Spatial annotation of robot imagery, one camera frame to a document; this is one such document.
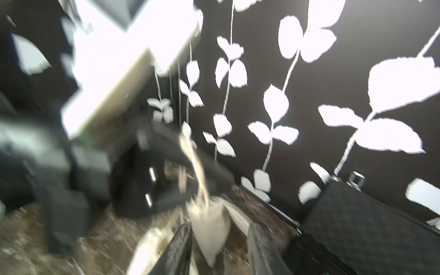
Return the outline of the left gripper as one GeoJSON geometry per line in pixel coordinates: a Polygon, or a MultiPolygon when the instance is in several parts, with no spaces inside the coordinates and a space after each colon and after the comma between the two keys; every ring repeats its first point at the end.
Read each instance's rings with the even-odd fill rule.
{"type": "Polygon", "coordinates": [[[119,218],[148,218],[194,198],[196,180],[181,192],[178,177],[167,170],[183,166],[192,172],[190,160],[179,144],[179,132],[150,119],[117,131],[119,156],[111,171],[111,204],[119,218]]]}

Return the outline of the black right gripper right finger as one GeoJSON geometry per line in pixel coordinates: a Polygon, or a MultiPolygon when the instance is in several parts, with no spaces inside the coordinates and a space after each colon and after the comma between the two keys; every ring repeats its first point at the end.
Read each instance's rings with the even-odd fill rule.
{"type": "Polygon", "coordinates": [[[257,223],[250,224],[247,251],[252,275],[292,274],[270,238],[257,223]]]}

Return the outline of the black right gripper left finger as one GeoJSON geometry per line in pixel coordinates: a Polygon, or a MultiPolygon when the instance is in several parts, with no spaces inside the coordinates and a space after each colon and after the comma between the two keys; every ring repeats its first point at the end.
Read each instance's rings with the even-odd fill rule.
{"type": "Polygon", "coordinates": [[[149,275],[189,275],[192,244],[191,223],[184,223],[177,230],[149,275]]]}

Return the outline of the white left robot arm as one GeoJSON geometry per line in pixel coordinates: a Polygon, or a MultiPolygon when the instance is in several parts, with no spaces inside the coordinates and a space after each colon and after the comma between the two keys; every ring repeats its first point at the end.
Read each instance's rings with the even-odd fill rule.
{"type": "Polygon", "coordinates": [[[41,205],[51,253],[72,255],[108,205],[141,219],[232,187],[200,149],[204,183],[166,178],[166,160],[195,165],[177,87],[149,93],[202,25],[193,1],[1,2],[1,202],[41,205]]]}

